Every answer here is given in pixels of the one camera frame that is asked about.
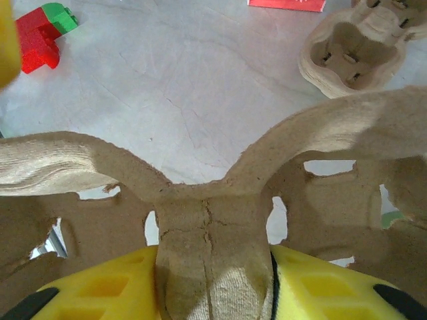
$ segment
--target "yellow object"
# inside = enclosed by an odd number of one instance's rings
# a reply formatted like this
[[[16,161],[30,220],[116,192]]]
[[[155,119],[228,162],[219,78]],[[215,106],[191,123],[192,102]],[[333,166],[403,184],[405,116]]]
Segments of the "yellow object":
[[[0,0],[0,89],[21,69],[19,42],[9,0]]]
[[[154,264],[147,247],[44,286],[59,293],[32,320],[156,320]]]
[[[272,246],[280,284],[276,320],[405,320],[373,289],[393,285],[309,255]],[[159,320],[155,303],[157,246],[147,247],[42,289],[59,293],[33,320]]]
[[[278,264],[277,320],[405,320],[373,290],[392,284],[303,253],[272,246]]]

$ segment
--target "green object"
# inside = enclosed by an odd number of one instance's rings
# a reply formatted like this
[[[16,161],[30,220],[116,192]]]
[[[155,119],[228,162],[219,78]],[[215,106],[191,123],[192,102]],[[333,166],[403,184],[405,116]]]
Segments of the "green object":
[[[400,211],[388,212],[381,217],[381,227],[388,229],[392,226],[393,222],[399,219],[406,219],[406,217]]]
[[[70,9],[57,2],[46,3],[41,6],[50,23],[62,34],[77,28],[79,21]]]

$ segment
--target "red paper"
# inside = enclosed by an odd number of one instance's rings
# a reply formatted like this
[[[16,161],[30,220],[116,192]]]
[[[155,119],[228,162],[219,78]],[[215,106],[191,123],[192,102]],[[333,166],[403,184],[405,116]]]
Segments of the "red paper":
[[[322,12],[326,0],[248,0],[254,7]]]

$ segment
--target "white tile floor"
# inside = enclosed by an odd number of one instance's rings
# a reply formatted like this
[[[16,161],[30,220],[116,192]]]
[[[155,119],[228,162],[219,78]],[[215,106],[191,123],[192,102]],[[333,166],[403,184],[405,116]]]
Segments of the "white tile floor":
[[[13,8],[19,17],[45,2],[15,0]],[[3,134],[88,133],[185,183],[222,178],[271,126],[326,99],[300,75],[297,55],[328,13],[350,6],[328,0],[324,13],[308,13],[248,7],[246,0],[62,3],[81,25],[57,40],[58,68],[21,74],[2,92]],[[409,84],[427,85],[426,40],[408,44],[387,89]],[[311,165],[321,174],[348,166]],[[286,236],[284,206],[275,201],[275,208],[273,243]]]

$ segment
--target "cardboard piece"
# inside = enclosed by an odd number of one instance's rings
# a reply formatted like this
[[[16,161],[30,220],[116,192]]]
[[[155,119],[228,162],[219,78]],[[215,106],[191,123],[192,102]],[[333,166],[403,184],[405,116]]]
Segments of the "cardboard piece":
[[[298,64],[329,98],[383,88],[406,57],[406,43],[427,36],[427,2],[354,1],[307,37]]]
[[[270,319],[273,196],[288,208],[284,245],[324,259],[354,255],[352,268],[426,304],[426,104],[427,87],[326,101],[277,124],[222,180],[202,185],[173,184],[130,152],[87,135],[1,140],[1,225],[9,236],[1,242],[0,312],[53,278],[143,247],[153,209],[163,320]],[[304,170],[314,159],[356,164],[317,177]],[[121,192],[112,199],[80,201],[73,193],[117,181]],[[388,230],[381,230],[380,184],[409,218]],[[28,261],[56,217],[65,220],[69,258]]]

